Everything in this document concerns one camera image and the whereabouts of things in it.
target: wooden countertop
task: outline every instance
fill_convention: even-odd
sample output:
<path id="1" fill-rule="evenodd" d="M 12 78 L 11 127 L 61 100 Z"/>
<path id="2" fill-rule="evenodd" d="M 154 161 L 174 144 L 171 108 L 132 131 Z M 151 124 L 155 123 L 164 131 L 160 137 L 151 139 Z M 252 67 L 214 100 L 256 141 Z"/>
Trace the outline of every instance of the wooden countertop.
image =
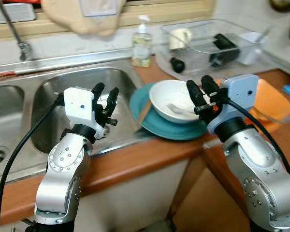
<path id="1" fill-rule="evenodd" d="M 161 71 L 154 59 L 152 60 L 150 68 L 135 68 L 145 84 L 173 79 L 173 77 Z M 278 89 L 290 82 L 290 77 L 278 70 L 262 73 L 260 77 L 266 79 Z M 290 162 L 290 124 L 283 125 L 273 136 L 282 146 Z M 153 139 L 93 158 L 84 177 L 83 196 L 166 167 L 180 160 L 200 155 L 203 153 L 203 143 L 213 138 L 215 136 L 206 134 L 200 139 L 187 142 Z M 227 168 L 224 155 L 218 149 L 214 150 L 216 152 L 206 152 L 204 158 L 214 174 L 216 176 L 221 175 L 219 181 L 225 185 L 229 193 L 239 204 L 243 204 L 243 196 L 239 193 L 242 191 L 238 190 L 240 188 L 238 181 Z M 43 175 L 30 177 L 6 185 L 1 224 L 12 223 L 33 215 L 36 191 L 42 177 Z"/>

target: soap pump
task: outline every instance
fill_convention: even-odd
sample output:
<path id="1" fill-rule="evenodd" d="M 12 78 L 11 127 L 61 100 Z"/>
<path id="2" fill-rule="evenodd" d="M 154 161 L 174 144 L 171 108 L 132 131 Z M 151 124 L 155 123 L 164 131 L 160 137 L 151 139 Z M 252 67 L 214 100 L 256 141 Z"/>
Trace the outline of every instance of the soap pump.
<path id="1" fill-rule="evenodd" d="M 147 32 L 146 22 L 150 19 L 147 15 L 140 15 L 139 19 L 141 24 L 132 37 L 132 65 L 149 67 L 152 35 Z"/>

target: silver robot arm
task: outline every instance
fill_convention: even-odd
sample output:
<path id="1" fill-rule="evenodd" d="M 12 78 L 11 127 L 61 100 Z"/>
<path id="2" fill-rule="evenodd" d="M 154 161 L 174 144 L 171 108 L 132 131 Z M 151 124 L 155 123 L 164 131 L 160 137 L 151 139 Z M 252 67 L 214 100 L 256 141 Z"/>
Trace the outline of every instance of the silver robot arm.
<path id="1" fill-rule="evenodd" d="M 251 232 L 290 232 L 290 174 L 273 146 L 244 123 L 243 114 L 222 101 L 234 100 L 248 111 L 254 106 L 257 84 L 258 77 L 247 74 L 231 77 L 219 88 L 210 76 L 204 76 L 202 87 L 212 104 L 204 101 L 193 81 L 188 81 L 187 87 L 195 113 L 224 143 L 228 167 L 246 195 Z M 213 103 L 218 110 L 213 110 Z"/>
<path id="2" fill-rule="evenodd" d="M 106 123 L 116 106 L 118 88 L 114 88 L 103 109 L 97 101 L 104 89 L 99 83 L 90 91 L 78 87 L 66 89 L 65 113 L 71 130 L 49 153 L 46 174 L 39 185 L 34 210 L 35 221 L 26 232 L 73 232 L 81 195 L 81 181 L 90 164 L 93 143 L 104 135 Z"/>

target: teal plate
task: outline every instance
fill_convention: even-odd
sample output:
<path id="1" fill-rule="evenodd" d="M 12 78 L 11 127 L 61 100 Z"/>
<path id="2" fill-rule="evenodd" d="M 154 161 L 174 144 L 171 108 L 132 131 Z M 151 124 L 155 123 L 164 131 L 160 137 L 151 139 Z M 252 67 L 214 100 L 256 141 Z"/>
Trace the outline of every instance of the teal plate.
<path id="1" fill-rule="evenodd" d="M 155 83 L 143 86 L 137 90 L 130 99 L 130 110 L 135 120 L 149 100 L 149 90 Z M 156 110 L 151 107 L 142 127 L 162 138 L 171 140 L 191 140 L 199 138 L 207 131 L 203 121 L 196 121 L 188 124 L 177 124 L 162 118 Z"/>

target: sink basin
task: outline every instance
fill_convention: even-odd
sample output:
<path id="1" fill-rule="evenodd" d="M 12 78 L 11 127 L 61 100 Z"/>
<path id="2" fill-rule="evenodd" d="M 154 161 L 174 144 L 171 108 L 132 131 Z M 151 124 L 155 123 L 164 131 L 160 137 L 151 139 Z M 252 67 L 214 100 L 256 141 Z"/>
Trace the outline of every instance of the sink basin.
<path id="1" fill-rule="evenodd" d="M 103 82 L 100 98 L 104 107 L 109 91 L 119 88 L 117 106 L 112 118 L 116 127 L 107 125 L 105 136 L 94 144 L 93 155 L 106 153 L 153 135 L 141 129 L 133 119 L 129 100 L 143 83 L 127 60 L 23 76 L 0 81 L 0 177 L 11 153 L 56 99 L 56 94 L 69 87 L 92 89 Z M 26 142 L 10 170 L 7 181 L 45 171 L 48 153 L 59 142 L 65 128 L 70 128 L 63 106 L 58 106 Z"/>
<path id="2" fill-rule="evenodd" d="M 54 92 L 62 92 L 69 87 L 75 86 L 92 89 L 99 82 L 105 84 L 105 89 L 98 101 L 104 107 L 106 106 L 108 93 L 114 87 L 118 87 L 120 92 L 117 106 L 112 114 L 112 118 L 117 119 L 118 124 L 116 127 L 105 126 L 105 136 L 95 142 L 95 153 L 105 153 L 124 145 L 129 140 L 132 142 L 135 133 L 139 130 L 139 126 L 130 113 L 129 99 L 137 88 L 124 71 L 110 67 L 62 74 L 41 85 L 33 102 L 32 124 L 36 123 L 46 113 L 47 108 L 56 99 L 57 96 L 54 95 Z M 32 142 L 40 151 L 49 153 L 59 143 L 60 136 L 65 128 L 71 127 L 68 118 L 65 116 L 64 107 L 59 106 L 37 129 L 32 136 Z"/>

